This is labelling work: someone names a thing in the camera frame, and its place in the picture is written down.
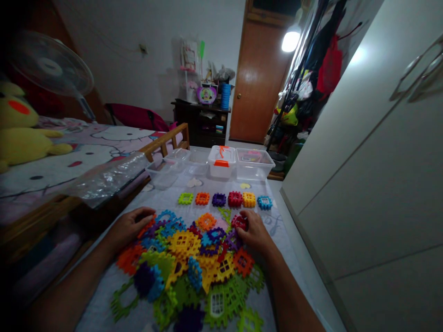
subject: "hand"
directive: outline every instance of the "hand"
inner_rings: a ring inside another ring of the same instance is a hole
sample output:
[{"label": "hand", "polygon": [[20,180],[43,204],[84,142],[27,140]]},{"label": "hand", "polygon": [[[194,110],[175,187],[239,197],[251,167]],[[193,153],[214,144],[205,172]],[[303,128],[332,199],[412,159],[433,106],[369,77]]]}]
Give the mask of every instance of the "hand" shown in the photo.
[{"label": "hand", "polygon": [[139,207],[134,211],[125,213],[118,218],[105,235],[101,242],[102,246],[106,247],[112,255],[115,255],[137,237],[142,228],[152,220],[152,215],[155,212],[150,207]]},{"label": "hand", "polygon": [[247,231],[237,227],[236,231],[240,238],[249,247],[261,253],[265,258],[270,258],[273,255],[277,246],[272,241],[266,227],[263,224],[262,218],[252,210],[242,210],[240,215],[247,218],[249,228]]}]

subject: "floor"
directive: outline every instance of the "floor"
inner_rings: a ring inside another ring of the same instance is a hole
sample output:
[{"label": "floor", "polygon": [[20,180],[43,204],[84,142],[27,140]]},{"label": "floor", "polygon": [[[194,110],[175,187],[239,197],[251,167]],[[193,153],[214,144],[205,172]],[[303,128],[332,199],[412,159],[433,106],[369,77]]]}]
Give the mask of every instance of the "floor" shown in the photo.
[{"label": "floor", "polygon": [[[250,144],[235,141],[227,141],[226,145],[232,148],[253,148],[257,150],[266,149],[265,146],[259,144]],[[308,249],[306,248],[305,243],[299,231],[297,230],[297,227],[295,226],[294,220],[283,200],[283,197],[280,194],[280,189],[283,182],[274,180],[268,180],[268,182],[271,187],[276,206],[278,207],[278,210],[280,211],[281,217],[283,219],[283,223],[285,224],[285,228],[294,249],[294,253],[299,261],[300,269],[305,278],[305,282],[317,308],[317,314],[319,314],[320,318],[323,320],[323,326],[326,327],[327,332],[345,332],[346,329],[343,325],[343,322],[338,315],[338,312],[331,300],[331,297],[329,296],[329,293],[326,290],[322,279],[320,278],[320,274],[318,273],[317,268],[314,265],[311,255],[309,254]]]}]

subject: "clear plastic container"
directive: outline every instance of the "clear plastic container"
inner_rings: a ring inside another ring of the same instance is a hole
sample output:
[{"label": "clear plastic container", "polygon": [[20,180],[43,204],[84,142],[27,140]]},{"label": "clear plastic container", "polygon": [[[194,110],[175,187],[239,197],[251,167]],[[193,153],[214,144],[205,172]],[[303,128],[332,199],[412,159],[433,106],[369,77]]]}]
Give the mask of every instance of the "clear plastic container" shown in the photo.
[{"label": "clear plastic container", "polygon": [[235,169],[235,149],[214,145],[208,157],[210,174],[215,178],[230,178]]},{"label": "clear plastic container", "polygon": [[208,148],[191,147],[191,154],[186,161],[188,166],[187,173],[191,176],[206,175],[208,171],[208,157],[210,150]]},{"label": "clear plastic container", "polygon": [[274,161],[266,151],[244,148],[236,150],[238,180],[264,181],[275,167]]},{"label": "clear plastic container", "polygon": [[186,161],[189,159],[191,152],[186,149],[177,148],[169,153],[165,159],[174,160],[177,162],[172,166],[173,172],[181,173],[186,168]]},{"label": "clear plastic container", "polygon": [[151,176],[152,184],[156,189],[166,190],[171,187],[179,177],[175,171],[176,168],[177,161],[163,158],[150,163],[146,167],[146,171]]}]

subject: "yellow plush toy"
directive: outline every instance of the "yellow plush toy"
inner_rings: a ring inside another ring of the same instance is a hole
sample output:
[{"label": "yellow plush toy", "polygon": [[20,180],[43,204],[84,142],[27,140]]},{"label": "yellow plush toy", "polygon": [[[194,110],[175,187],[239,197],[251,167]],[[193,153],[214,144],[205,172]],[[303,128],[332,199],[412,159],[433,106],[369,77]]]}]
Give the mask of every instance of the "yellow plush toy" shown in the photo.
[{"label": "yellow plush toy", "polygon": [[19,86],[0,83],[0,173],[6,172],[10,165],[72,151],[71,145],[54,145],[48,138],[62,137],[62,132],[31,128],[38,123],[38,114],[31,105],[17,98],[20,96],[24,96],[24,92]]}]

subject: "hello kitty bedsheet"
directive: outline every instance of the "hello kitty bedsheet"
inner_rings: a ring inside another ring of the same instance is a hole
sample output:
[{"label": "hello kitty bedsheet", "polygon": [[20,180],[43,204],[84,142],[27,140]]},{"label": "hello kitty bedsheet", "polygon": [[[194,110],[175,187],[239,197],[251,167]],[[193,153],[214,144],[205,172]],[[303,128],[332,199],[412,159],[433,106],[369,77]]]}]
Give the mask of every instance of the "hello kitty bedsheet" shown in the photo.
[{"label": "hello kitty bedsheet", "polygon": [[[125,126],[87,124],[76,119],[45,117],[42,117],[39,126],[64,132],[63,137],[52,141],[68,143],[72,145],[73,151],[12,166],[8,172],[0,174],[2,226],[43,204],[63,185],[68,185],[91,168],[125,158],[165,134]],[[176,139],[179,144],[183,135],[179,133]],[[172,151],[172,142],[167,144],[167,149]],[[153,157],[161,158],[161,154],[157,152]]]}]

